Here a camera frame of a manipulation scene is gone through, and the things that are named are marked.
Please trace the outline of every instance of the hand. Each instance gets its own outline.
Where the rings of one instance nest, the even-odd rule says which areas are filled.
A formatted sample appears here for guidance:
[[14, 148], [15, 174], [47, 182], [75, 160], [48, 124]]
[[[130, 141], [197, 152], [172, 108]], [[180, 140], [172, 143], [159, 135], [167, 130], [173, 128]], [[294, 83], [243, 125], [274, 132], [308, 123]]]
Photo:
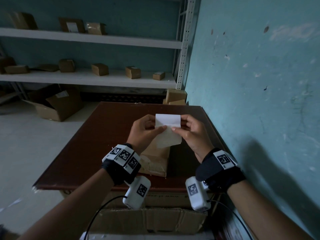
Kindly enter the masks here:
[[181, 115], [181, 128], [172, 127], [172, 130], [182, 136], [200, 163], [214, 149], [205, 125], [189, 114]]
[[134, 121], [127, 143], [132, 145], [132, 149], [140, 155], [151, 143], [151, 141], [159, 134], [167, 129], [166, 125], [155, 129], [156, 117], [154, 115], [146, 115], [141, 119]]

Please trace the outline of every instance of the wristband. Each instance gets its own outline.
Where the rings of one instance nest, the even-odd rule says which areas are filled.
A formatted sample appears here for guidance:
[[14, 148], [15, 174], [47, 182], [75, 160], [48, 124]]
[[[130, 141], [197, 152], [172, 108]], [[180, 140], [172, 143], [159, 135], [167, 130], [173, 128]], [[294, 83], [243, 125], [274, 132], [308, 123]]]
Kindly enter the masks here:
[[206, 155], [197, 168], [195, 177], [198, 181], [205, 181], [209, 189], [220, 188], [223, 191], [246, 179], [234, 158], [218, 148], [214, 148]]
[[131, 184], [141, 168], [140, 157], [130, 147], [131, 145], [117, 145], [103, 159], [102, 168], [112, 178], [114, 185], [126, 181]]

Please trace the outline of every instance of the teal wall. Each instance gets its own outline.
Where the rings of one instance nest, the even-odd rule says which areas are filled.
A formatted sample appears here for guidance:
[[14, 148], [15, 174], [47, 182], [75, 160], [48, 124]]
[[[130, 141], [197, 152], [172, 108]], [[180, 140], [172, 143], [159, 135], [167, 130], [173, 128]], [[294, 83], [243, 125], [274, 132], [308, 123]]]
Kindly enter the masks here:
[[[110, 35], [175, 40], [179, 3], [161, 0], [0, 0], [0, 27], [13, 27], [7, 13], [31, 13], [42, 30], [60, 31], [58, 17], [106, 24]], [[135, 65], [171, 72], [174, 50], [81, 42], [1, 37], [5, 52], [19, 64], [35, 66], [72, 58], [78, 67], [105, 63], [111, 69]]]
[[189, 104], [204, 108], [247, 178], [316, 239], [319, 5], [201, 0], [186, 80]]

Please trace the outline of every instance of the table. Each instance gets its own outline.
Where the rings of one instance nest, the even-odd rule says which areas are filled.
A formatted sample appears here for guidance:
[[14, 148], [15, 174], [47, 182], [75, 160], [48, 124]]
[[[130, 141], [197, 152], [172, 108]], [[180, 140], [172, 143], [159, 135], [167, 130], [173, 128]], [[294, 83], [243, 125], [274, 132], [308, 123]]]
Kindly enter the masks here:
[[[224, 149], [213, 125], [200, 106], [101, 102], [34, 186], [39, 190], [75, 190], [96, 173], [102, 158], [117, 144], [125, 143], [133, 122], [146, 114], [191, 114], [202, 121], [214, 147]], [[186, 141], [170, 149], [167, 177], [143, 174], [150, 191], [186, 192], [185, 181], [194, 176], [199, 162]], [[114, 191], [126, 191], [126, 184]]]

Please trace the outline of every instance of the black cable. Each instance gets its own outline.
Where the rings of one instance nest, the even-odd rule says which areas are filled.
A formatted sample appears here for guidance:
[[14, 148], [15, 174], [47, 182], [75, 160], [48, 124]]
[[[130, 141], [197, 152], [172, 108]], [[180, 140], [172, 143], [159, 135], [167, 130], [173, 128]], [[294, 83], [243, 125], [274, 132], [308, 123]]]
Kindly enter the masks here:
[[111, 200], [109, 200], [107, 203], [105, 203], [103, 206], [100, 207], [100, 209], [96, 212], [96, 214], [94, 215], [94, 217], [92, 218], [92, 220], [91, 220], [91, 222], [90, 222], [90, 224], [89, 224], [89, 226], [88, 226], [87, 232], [85, 233], [85, 236], [84, 236], [84, 238], [83, 238], [84, 240], [87, 239], [87, 236], [88, 236], [88, 234], [89, 234], [90, 227], [91, 227], [92, 223], [94, 222], [94, 219], [96, 218], [96, 216], [98, 215], [98, 213], [99, 213], [107, 204], [109, 204], [111, 201], [113, 201], [113, 200], [115, 200], [115, 199], [117, 199], [117, 198], [121, 198], [121, 197], [122, 197], [122, 198], [127, 198], [127, 196], [120, 195], [120, 196], [117, 196], [117, 197], [112, 198]]
[[228, 206], [226, 206], [224, 203], [221, 203], [220, 201], [217, 201], [217, 200], [209, 200], [209, 201], [217, 202], [217, 203], [223, 205], [224, 207], [226, 207], [229, 211], [231, 211], [231, 212], [235, 215], [235, 217], [239, 220], [239, 222], [241, 223], [241, 225], [243, 226], [243, 228], [245, 229], [245, 231], [247, 232], [250, 240], [253, 240], [252, 237], [251, 237], [251, 235], [250, 235], [250, 233], [249, 233], [249, 231], [248, 231], [248, 229], [246, 228], [246, 226], [244, 225], [244, 223], [242, 222], [242, 220], [238, 217], [238, 215], [237, 215], [236, 213], [234, 213], [233, 210], [231, 210]]

